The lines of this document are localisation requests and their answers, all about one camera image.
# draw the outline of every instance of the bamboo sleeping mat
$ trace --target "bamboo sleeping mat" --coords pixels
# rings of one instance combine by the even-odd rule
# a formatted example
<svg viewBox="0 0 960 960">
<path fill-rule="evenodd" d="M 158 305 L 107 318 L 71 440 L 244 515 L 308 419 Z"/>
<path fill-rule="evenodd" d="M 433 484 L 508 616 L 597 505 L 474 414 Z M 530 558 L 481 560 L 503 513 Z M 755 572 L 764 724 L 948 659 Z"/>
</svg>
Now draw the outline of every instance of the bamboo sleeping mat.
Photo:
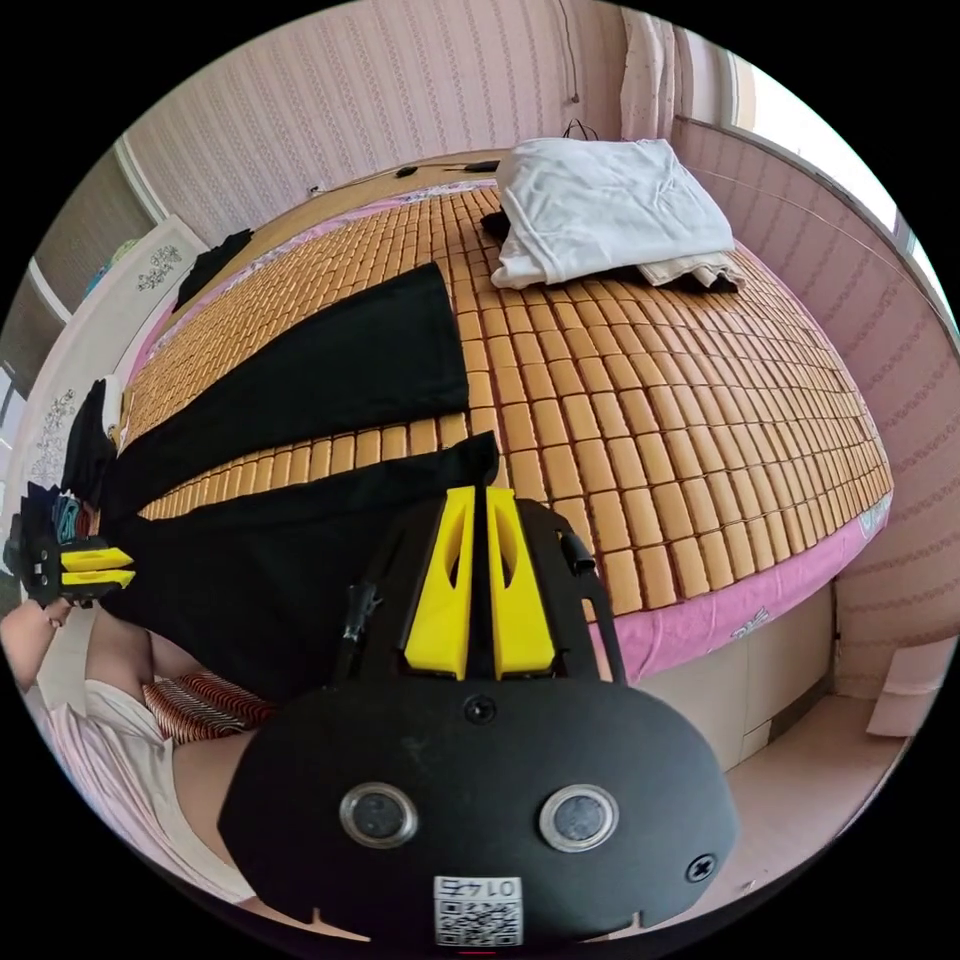
<svg viewBox="0 0 960 960">
<path fill-rule="evenodd" d="M 492 189 L 431 197 L 268 263 L 202 309 L 140 372 L 126 442 L 297 321 L 430 260 L 457 315 L 469 415 L 263 451 L 144 515 L 174 516 L 492 429 L 503 453 L 497 482 L 569 518 L 597 553 L 620 615 L 767 570 L 890 492 L 849 374 L 749 254 L 736 255 L 748 276 L 737 294 L 609 280 L 497 290 L 498 248 L 479 220 L 498 207 Z"/>
</svg>

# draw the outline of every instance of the label sticker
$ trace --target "label sticker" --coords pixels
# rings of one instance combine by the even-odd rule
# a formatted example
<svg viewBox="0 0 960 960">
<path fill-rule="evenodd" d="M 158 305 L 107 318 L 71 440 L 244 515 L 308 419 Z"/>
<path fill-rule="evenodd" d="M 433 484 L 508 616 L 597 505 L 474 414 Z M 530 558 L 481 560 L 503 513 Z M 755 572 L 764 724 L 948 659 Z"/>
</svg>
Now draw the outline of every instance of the label sticker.
<svg viewBox="0 0 960 960">
<path fill-rule="evenodd" d="M 434 877 L 433 903 L 441 947 L 519 947 L 523 943 L 519 877 Z"/>
</svg>

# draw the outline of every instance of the yellow bracket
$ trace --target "yellow bracket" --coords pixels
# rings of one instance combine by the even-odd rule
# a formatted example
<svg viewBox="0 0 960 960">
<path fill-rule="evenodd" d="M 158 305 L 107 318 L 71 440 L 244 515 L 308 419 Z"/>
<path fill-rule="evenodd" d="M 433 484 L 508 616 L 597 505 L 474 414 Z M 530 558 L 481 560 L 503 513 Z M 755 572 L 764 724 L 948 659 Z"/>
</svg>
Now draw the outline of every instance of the yellow bracket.
<svg viewBox="0 0 960 960">
<path fill-rule="evenodd" d="M 70 573 L 89 573 L 97 570 L 117 570 L 133 563 L 122 550 L 70 550 L 60 554 L 60 563 Z"/>
<path fill-rule="evenodd" d="M 440 528 L 404 655 L 414 670 L 463 680 L 470 644 L 475 526 L 473 487 L 447 491 Z"/>
<path fill-rule="evenodd" d="M 487 490 L 487 543 L 497 679 L 546 672 L 553 638 L 512 490 Z"/>
<path fill-rule="evenodd" d="M 65 587 L 85 587 L 103 583 L 116 583 L 120 587 L 126 587 L 135 575 L 133 570 L 83 570 L 63 574 L 60 582 Z"/>
</svg>

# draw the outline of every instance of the curtain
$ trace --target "curtain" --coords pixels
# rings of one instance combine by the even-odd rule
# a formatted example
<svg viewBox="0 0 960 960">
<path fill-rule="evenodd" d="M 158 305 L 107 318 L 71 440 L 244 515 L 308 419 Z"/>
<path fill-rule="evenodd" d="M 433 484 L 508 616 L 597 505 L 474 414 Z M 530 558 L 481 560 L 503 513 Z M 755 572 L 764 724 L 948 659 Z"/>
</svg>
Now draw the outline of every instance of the curtain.
<svg viewBox="0 0 960 960">
<path fill-rule="evenodd" d="M 669 140 L 680 99 L 673 24 L 621 7 L 627 61 L 620 88 L 621 137 Z"/>
</svg>

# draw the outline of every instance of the pink bedsheet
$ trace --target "pink bedsheet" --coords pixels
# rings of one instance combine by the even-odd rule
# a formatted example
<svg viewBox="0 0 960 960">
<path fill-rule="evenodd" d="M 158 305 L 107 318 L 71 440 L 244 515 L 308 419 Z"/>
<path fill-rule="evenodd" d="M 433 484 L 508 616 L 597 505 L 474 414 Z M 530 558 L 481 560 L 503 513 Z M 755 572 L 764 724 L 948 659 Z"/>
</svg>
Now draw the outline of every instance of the pink bedsheet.
<svg viewBox="0 0 960 960">
<path fill-rule="evenodd" d="M 300 244 L 381 210 L 417 203 L 430 196 L 463 193 L 491 186 L 496 186 L 495 180 L 475 180 L 430 187 L 371 203 L 316 224 L 229 277 L 197 301 L 170 330 L 158 336 L 170 316 L 171 311 L 167 311 L 141 348 L 130 380 L 132 381 L 144 364 L 162 351 L 204 307 Z M 806 312 L 799 300 L 794 300 L 799 308 Z M 746 636 L 812 596 L 840 573 L 886 526 L 891 501 L 892 494 L 888 494 L 870 510 L 812 549 L 778 563 L 763 573 L 747 577 L 733 586 L 660 610 L 640 611 L 617 617 L 617 638 L 629 680 L 635 682 L 641 677 L 702 657 Z M 591 633 L 594 645 L 599 650 L 601 642 L 595 626 Z"/>
</svg>

